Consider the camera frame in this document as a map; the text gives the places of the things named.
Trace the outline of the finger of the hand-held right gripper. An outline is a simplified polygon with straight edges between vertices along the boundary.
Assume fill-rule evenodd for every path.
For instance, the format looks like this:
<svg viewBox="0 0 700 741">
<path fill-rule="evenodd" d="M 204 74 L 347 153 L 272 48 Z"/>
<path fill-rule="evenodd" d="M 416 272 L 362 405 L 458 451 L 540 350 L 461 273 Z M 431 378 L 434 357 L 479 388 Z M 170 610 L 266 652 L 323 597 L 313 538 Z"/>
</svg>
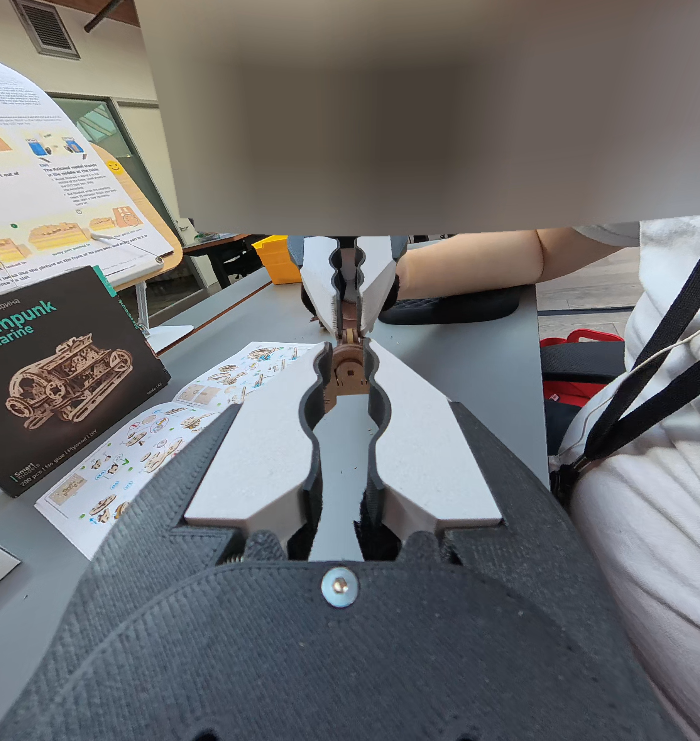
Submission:
<svg viewBox="0 0 700 741">
<path fill-rule="evenodd" d="M 322 325 L 334 337 L 342 334 L 342 302 L 336 279 L 339 256 L 336 239 L 309 236 L 303 241 L 303 265 L 300 268 L 303 288 Z"/>
<path fill-rule="evenodd" d="M 398 259 L 399 240 L 394 236 L 355 238 L 355 303 L 361 337 L 373 329 L 392 291 Z"/>
</svg>

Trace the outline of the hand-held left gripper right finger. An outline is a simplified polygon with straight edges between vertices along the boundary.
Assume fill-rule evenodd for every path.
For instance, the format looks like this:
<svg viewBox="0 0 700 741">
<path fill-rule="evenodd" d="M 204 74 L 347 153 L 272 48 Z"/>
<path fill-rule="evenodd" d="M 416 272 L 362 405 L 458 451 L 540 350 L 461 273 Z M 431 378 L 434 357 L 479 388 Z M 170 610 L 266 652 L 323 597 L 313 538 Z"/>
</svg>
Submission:
<svg viewBox="0 0 700 741">
<path fill-rule="evenodd" d="M 364 560 L 394 560 L 413 533 L 500 524 L 449 399 L 372 339 L 364 341 L 368 476 L 356 535 Z"/>
</svg>

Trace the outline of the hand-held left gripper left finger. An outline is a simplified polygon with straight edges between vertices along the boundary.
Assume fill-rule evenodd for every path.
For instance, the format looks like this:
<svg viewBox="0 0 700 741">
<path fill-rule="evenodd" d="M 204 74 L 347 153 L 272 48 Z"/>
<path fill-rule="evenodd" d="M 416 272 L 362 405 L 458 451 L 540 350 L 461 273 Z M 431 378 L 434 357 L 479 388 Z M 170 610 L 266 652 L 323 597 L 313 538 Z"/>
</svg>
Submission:
<svg viewBox="0 0 700 741">
<path fill-rule="evenodd" d="M 186 509 L 185 521 L 271 531 L 291 560 L 308 560 L 321 517 L 314 427 L 325 412 L 332 346 L 312 346 L 247 396 Z"/>
</svg>

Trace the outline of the wooden model assembly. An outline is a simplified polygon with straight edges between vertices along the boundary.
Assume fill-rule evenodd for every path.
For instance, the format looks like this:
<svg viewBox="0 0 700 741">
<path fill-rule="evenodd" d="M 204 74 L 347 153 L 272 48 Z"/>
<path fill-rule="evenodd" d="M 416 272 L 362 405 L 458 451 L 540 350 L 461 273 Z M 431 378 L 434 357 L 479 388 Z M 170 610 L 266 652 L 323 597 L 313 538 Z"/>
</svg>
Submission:
<svg viewBox="0 0 700 741">
<path fill-rule="evenodd" d="M 356 329 L 343 329 L 333 348 L 331 375 L 325 386 L 325 412 L 335 405 L 338 396 L 366 395 L 369 382 L 365 377 L 364 344 Z"/>
</svg>

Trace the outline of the person's right forearm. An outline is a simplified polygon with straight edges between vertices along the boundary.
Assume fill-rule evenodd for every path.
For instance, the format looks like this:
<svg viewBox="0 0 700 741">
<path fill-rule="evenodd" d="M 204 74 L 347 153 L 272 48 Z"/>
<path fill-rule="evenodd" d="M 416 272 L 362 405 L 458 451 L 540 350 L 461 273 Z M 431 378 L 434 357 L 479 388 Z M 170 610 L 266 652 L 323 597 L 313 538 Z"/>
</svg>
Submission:
<svg viewBox="0 0 700 741">
<path fill-rule="evenodd" d="M 399 299 L 432 299 L 573 273 L 640 244 L 638 223 L 458 234 L 408 251 L 397 264 Z"/>
</svg>

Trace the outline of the black model kit box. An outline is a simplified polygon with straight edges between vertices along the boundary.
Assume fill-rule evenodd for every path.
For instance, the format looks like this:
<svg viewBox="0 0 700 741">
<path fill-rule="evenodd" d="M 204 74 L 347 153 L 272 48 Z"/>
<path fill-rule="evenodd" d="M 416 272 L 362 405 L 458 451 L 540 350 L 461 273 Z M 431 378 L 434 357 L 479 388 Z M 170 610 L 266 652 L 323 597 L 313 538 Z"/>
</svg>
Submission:
<svg viewBox="0 0 700 741">
<path fill-rule="evenodd" d="M 170 378 L 92 267 L 0 296 L 0 489 L 21 495 Z"/>
</svg>

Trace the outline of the yellow plastic bin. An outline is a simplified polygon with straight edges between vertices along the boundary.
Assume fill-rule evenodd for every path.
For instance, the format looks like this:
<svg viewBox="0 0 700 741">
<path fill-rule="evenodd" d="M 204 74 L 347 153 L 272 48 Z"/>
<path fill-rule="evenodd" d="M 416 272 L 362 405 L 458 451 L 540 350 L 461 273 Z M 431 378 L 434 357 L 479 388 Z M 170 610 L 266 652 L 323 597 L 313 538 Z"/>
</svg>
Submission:
<svg viewBox="0 0 700 741">
<path fill-rule="evenodd" d="M 266 236 L 256 241 L 253 248 L 273 284 L 301 283 L 299 268 L 293 263 L 289 253 L 288 236 Z"/>
</svg>

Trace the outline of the black mesh wrist rest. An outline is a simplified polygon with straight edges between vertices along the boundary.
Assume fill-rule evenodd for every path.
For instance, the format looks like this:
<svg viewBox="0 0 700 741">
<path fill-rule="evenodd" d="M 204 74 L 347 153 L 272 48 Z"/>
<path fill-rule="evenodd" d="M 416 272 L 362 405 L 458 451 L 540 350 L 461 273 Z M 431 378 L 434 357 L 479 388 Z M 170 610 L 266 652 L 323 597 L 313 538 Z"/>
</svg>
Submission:
<svg viewBox="0 0 700 741">
<path fill-rule="evenodd" d="M 380 313 L 389 325 L 448 325 L 498 320 L 517 310 L 522 287 L 434 299 L 397 300 Z"/>
</svg>

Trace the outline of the folded assembly booklet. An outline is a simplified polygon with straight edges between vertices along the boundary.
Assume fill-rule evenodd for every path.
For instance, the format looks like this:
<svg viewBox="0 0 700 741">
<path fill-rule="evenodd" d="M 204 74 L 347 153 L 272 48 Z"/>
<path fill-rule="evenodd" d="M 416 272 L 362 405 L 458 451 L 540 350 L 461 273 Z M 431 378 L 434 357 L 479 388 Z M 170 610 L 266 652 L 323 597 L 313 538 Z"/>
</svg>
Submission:
<svg viewBox="0 0 700 741">
<path fill-rule="evenodd" d="M 50 524 L 91 559 L 151 478 L 234 404 L 311 347 L 251 342 L 184 386 L 171 401 L 138 413 L 35 504 Z"/>
</svg>

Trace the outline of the red bag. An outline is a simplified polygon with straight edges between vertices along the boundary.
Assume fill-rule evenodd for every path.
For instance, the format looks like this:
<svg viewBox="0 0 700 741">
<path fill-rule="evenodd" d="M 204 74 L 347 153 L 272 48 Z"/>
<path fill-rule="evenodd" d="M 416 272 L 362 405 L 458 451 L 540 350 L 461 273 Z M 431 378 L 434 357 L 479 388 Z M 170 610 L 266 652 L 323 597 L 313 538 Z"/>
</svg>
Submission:
<svg viewBox="0 0 700 741">
<path fill-rule="evenodd" d="M 625 370 L 618 335 L 577 329 L 540 341 L 547 452 L 554 456 L 582 407 Z"/>
</svg>

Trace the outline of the wooden document stand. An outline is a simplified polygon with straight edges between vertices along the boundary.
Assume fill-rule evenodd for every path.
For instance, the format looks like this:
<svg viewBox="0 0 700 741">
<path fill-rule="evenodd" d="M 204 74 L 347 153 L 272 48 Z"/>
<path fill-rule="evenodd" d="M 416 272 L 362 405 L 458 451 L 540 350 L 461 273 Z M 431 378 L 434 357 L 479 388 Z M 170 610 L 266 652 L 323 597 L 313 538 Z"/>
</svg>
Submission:
<svg viewBox="0 0 700 741">
<path fill-rule="evenodd" d="M 136 283 L 130 279 L 126 283 L 114 285 L 117 291 L 121 291 L 131 286 L 135 287 L 138 323 L 140 324 L 142 332 L 144 333 L 152 351 L 157 356 L 160 356 L 162 352 L 188 336 L 188 334 L 194 330 L 194 327 L 192 325 L 183 325 L 174 327 L 162 326 L 151 329 L 149 327 L 149 308 L 146 292 L 147 281 L 176 268 L 183 259 L 183 246 L 179 237 L 166 224 L 166 221 L 160 216 L 159 212 L 149 202 L 142 190 L 123 168 L 122 163 L 99 145 L 92 143 L 91 146 L 98 156 L 105 162 L 111 172 L 114 173 L 117 181 L 132 199 L 141 214 L 145 217 L 145 220 L 148 221 L 172 247 L 171 254 L 163 257 L 163 263 L 158 266 L 156 270 L 150 271 L 141 276 Z"/>
</svg>

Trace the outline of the person's white t-shirt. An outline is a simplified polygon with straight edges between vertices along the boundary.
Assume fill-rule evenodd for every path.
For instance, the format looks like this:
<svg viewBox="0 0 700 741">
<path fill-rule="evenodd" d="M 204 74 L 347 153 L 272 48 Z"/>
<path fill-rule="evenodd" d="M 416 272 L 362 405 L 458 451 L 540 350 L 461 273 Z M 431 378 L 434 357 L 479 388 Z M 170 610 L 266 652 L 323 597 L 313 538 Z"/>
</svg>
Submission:
<svg viewBox="0 0 700 741">
<path fill-rule="evenodd" d="M 640 249 L 629 371 L 700 259 L 700 216 L 574 228 Z M 671 351 L 628 411 L 698 361 L 700 335 Z M 571 512 L 660 699 L 682 732 L 700 739 L 700 396 L 582 474 Z"/>
</svg>

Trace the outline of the printed instruction sheet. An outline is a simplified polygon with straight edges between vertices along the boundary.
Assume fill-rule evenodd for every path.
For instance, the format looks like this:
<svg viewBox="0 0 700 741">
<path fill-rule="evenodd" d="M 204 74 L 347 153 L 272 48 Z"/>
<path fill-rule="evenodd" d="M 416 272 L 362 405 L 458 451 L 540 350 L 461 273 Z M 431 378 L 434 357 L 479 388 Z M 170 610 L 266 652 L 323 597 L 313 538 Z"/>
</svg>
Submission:
<svg viewBox="0 0 700 741">
<path fill-rule="evenodd" d="M 0 294 L 84 266 L 114 284 L 173 246 L 35 83 L 0 63 Z"/>
</svg>

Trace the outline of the wall air vent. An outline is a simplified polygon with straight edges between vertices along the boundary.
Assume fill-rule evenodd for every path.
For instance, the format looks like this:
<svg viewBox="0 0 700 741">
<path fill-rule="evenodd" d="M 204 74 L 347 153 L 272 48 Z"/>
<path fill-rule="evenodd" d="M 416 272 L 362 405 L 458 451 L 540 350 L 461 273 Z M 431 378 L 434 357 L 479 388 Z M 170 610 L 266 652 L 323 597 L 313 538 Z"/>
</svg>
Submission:
<svg viewBox="0 0 700 741">
<path fill-rule="evenodd" d="M 37 1 L 12 1 L 12 5 L 41 55 L 80 60 L 79 52 L 53 5 Z"/>
</svg>

